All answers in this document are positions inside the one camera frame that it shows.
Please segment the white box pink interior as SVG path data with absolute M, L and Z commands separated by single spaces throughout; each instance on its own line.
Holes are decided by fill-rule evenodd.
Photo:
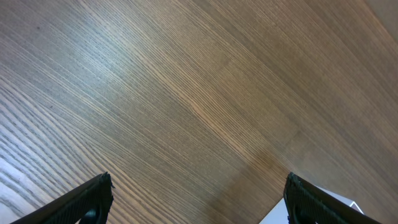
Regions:
M 260 221 L 279 223 L 354 223 L 366 221 L 358 204 L 316 185 L 289 182 L 284 197 Z

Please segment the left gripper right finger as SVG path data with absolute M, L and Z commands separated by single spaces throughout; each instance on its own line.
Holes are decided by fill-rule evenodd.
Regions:
M 293 172 L 284 187 L 289 224 L 379 224 Z

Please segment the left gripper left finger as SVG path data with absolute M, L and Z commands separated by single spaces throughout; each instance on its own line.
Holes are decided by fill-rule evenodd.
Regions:
M 113 188 L 110 174 L 99 174 L 12 224 L 105 224 Z

